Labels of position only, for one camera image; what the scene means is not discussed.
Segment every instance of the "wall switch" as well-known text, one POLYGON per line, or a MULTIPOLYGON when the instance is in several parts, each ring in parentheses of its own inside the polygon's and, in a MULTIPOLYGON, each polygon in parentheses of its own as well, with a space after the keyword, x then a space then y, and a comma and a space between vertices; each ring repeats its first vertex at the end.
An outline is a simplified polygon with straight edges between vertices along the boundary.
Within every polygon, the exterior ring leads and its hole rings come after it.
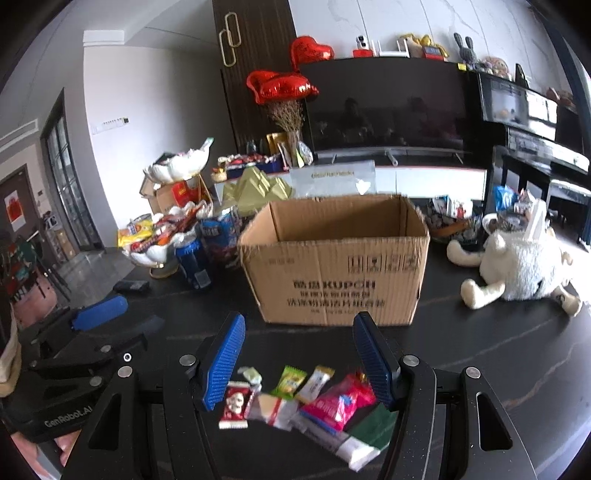
POLYGON ((101 132, 106 132, 107 130, 113 130, 114 128, 124 127, 129 123, 129 118, 126 116, 122 116, 120 118, 116 118, 115 120, 108 120, 106 122, 102 122, 101 124, 94 124, 90 126, 90 130, 92 131, 93 135, 100 134, 101 132))

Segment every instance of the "rabbit ear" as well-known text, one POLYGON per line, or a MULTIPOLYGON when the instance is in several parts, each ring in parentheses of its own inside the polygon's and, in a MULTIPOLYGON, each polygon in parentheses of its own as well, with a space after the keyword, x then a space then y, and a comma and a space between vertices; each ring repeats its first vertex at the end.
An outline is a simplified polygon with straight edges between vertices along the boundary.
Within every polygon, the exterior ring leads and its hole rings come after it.
POLYGON ((456 43, 457 43, 458 47, 464 48, 464 41, 462 40, 462 37, 460 36, 460 34, 458 32, 455 32, 453 34, 453 38, 456 39, 456 43))

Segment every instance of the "vase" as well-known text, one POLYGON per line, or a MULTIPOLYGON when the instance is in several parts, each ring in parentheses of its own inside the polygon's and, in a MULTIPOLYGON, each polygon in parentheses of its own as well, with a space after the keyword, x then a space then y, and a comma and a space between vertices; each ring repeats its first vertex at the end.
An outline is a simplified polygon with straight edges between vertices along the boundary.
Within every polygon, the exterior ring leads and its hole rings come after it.
POLYGON ((303 167, 304 164, 298 162, 298 142, 301 141, 301 131, 287 132, 287 148, 289 149, 291 167, 299 168, 303 167))

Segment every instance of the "balloon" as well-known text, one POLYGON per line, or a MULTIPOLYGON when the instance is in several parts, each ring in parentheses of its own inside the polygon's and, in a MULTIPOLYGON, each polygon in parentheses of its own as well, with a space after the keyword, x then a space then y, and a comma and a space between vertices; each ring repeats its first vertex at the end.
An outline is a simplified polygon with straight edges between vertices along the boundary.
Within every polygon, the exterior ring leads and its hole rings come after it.
POLYGON ((262 101, 259 92, 261 90, 261 85, 265 83, 267 80, 271 80, 273 77, 278 76, 279 73, 277 72, 270 72, 269 70, 255 70, 254 72, 250 72, 248 77, 246 77, 246 86, 250 88, 255 94, 255 102, 259 105, 265 103, 262 101))
POLYGON ((321 45, 312 37, 304 36, 296 38, 291 43, 290 56, 292 68, 299 72, 302 63, 331 60, 335 57, 335 51, 330 45, 321 45))
POLYGON ((318 95, 318 89, 299 73, 281 73, 261 85, 259 97, 266 102, 301 100, 308 95, 318 95))

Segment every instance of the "silver bolt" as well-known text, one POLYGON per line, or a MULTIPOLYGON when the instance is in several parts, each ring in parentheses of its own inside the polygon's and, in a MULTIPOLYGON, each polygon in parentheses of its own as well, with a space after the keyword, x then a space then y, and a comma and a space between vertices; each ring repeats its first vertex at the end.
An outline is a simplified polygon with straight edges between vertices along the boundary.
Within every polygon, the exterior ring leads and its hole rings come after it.
POLYGON ((101 383, 103 383, 102 377, 92 377, 89 381, 91 387, 98 387, 101 383))
POLYGON ((195 361, 195 356, 191 355, 190 353, 188 353, 187 355, 183 355, 181 358, 178 359, 178 362, 184 367, 190 367, 195 363, 195 361))
POLYGON ((466 375, 470 378, 480 378, 480 370, 476 367, 466 368, 466 375))
POLYGON ((418 358, 414 355, 404 355, 402 361, 409 367, 416 367, 418 365, 418 358))
POLYGON ((119 370, 117 370, 117 375, 119 375, 121 378, 127 378, 133 372, 133 368, 131 368, 129 365, 125 365, 124 367, 121 367, 119 370))

